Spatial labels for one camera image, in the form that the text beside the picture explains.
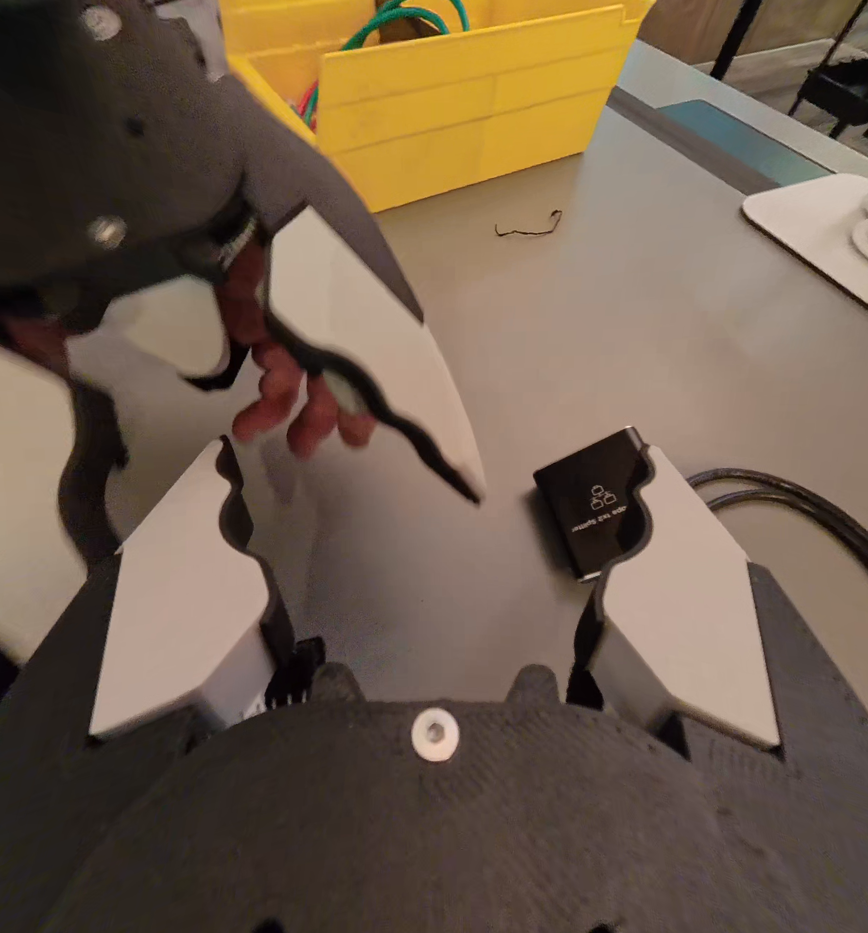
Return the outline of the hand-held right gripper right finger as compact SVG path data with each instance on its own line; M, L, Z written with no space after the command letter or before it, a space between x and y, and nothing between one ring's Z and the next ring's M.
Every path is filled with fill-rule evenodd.
M749 558L663 451L647 447L650 540L593 581L567 702L654 734L689 717L773 750L781 737Z

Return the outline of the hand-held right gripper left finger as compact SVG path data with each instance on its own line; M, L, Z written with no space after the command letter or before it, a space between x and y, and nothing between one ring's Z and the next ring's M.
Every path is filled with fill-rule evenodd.
M252 532L236 455L219 437L119 549L91 737L183 711L228 729L309 698L324 640L296 640Z

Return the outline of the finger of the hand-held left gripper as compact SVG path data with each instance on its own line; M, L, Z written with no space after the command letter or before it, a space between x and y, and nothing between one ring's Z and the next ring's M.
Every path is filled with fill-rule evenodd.
M370 414L469 502L486 473L450 368L406 307L310 205L267 249L261 294L271 335L300 368L323 376L340 409Z
M128 463L114 401L0 347L0 649L25 664L121 546L106 507Z

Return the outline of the black ethernet splitter box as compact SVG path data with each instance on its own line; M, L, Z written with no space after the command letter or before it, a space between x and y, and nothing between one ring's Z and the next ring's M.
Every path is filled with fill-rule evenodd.
M647 444L626 426L533 473L568 568L581 584L642 550L652 530L640 491L653 478Z

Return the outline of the yellow plastic bin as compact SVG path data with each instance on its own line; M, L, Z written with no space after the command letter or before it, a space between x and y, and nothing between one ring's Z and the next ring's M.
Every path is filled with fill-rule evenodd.
M405 2L435 33L395 42L382 2L219 6L232 73L379 213L581 155L654 2Z

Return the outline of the person's left hand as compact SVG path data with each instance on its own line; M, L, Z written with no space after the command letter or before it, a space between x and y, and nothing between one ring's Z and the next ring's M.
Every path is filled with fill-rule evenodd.
M224 283L215 287L221 321L230 339L251 351L261 370L258 396L232 422L233 437L251 442L288 423L287 442L300 460L310 458L334 433L354 449L367 446L376 427L369 414L340 408L322 376L306 376L270 335L256 293L265 274L265 251L256 239L237 255Z

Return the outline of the brown wooden cabinet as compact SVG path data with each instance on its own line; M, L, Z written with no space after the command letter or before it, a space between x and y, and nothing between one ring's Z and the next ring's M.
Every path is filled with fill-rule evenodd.
M638 35L641 41L686 64L712 62L742 5L741 1L658 1ZM828 38L839 28L841 9L841 2L762 2L738 54Z

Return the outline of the black metal pole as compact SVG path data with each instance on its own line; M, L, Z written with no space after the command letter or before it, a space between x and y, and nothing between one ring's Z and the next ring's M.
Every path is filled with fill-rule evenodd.
M763 3L762 0L743 1L741 3L710 69L709 76L711 78L722 82L727 76Z

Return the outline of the black metal rack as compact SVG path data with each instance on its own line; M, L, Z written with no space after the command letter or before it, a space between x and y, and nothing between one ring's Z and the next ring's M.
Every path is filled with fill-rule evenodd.
M866 13L867 9L868 9L868 2L859 3L859 5L851 13L845 25L837 33L837 36L835 40L833 41L833 44L831 45L831 47L826 51L826 53L824 54L820 62L818 64L815 64L813 67L811 67L808 70L808 72L806 73L806 76L811 70L817 68L821 64L836 64L836 63L844 62L844 61L852 61L852 60L857 60L861 58L868 58L868 52L856 51L855 47L849 41L851 34L855 32L856 28L860 25L860 22L862 21L862 17ZM868 143L868 138L864 136L864 133L866 130L865 126L844 128L843 125L837 124L835 118L833 118L831 115L829 115L825 111L813 106L812 104L809 104L806 102L795 104L800 87L798 88L795 98L792 102L792 105L790 106L790 109L787 112L788 117L795 119L798 116L801 108L804 105L808 105L812 107L814 111L818 111L819 113L823 114L829 121L830 127L827 130L827 135L829 138L834 139L835 141L841 142L843 141L844 136L847 133L857 132L859 134L860 141L862 143Z

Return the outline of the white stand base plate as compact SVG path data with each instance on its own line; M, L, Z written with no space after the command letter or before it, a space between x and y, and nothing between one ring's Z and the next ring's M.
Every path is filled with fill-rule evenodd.
M868 309L868 179L836 173L747 196L744 218Z

